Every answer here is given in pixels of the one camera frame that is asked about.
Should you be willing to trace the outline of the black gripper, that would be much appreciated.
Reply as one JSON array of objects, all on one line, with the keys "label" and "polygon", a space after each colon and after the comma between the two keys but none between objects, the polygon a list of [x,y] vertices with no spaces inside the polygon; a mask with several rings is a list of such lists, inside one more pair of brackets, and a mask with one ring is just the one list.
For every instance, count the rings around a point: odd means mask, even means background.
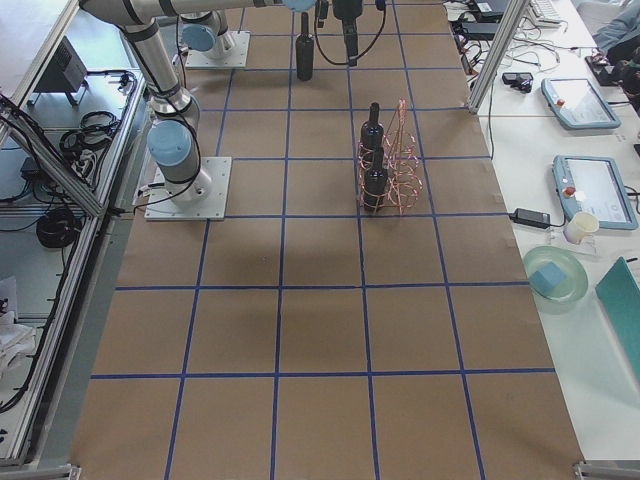
[{"label": "black gripper", "polygon": [[362,15],[362,0],[333,0],[332,12],[336,19],[342,21],[346,64],[355,67],[359,56],[356,19]]}]

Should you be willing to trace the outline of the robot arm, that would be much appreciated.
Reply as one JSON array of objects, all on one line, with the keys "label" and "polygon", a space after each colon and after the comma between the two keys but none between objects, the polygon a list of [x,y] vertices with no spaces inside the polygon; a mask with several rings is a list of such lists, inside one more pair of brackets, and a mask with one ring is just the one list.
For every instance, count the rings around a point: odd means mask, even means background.
[{"label": "robot arm", "polygon": [[[362,1],[275,1],[274,4],[282,4],[301,15],[300,33],[295,41],[295,59],[297,76],[302,81],[312,77],[315,47],[331,65],[353,67],[376,42],[373,40],[362,53],[359,52],[357,19],[363,13]],[[329,9],[342,25],[346,50],[346,60],[343,62],[329,59],[322,51],[317,36],[317,30],[324,26]],[[228,31],[226,14],[222,10],[184,14],[179,18],[183,22],[182,41],[189,50],[222,57],[234,49],[234,38]]]},{"label": "robot arm", "polygon": [[141,67],[151,92],[156,123],[147,148],[164,176],[167,200],[195,203],[209,193],[199,151],[200,108],[182,84],[159,32],[160,17],[220,15],[228,9],[281,6],[281,1],[81,1],[80,8],[118,28]]}]

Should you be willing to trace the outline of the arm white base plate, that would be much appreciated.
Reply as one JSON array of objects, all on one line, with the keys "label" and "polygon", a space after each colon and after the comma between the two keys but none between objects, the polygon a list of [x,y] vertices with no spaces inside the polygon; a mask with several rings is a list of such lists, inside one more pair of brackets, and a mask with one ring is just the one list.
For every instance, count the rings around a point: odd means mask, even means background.
[{"label": "arm white base plate", "polygon": [[203,157],[201,169],[186,189],[166,183],[157,167],[154,182],[161,186],[151,190],[144,217],[150,221],[221,221],[225,218],[232,170],[231,157]]},{"label": "arm white base plate", "polygon": [[188,69],[244,69],[250,44],[249,31],[229,31],[216,36],[210,29],[187,29],[184,42]]}]

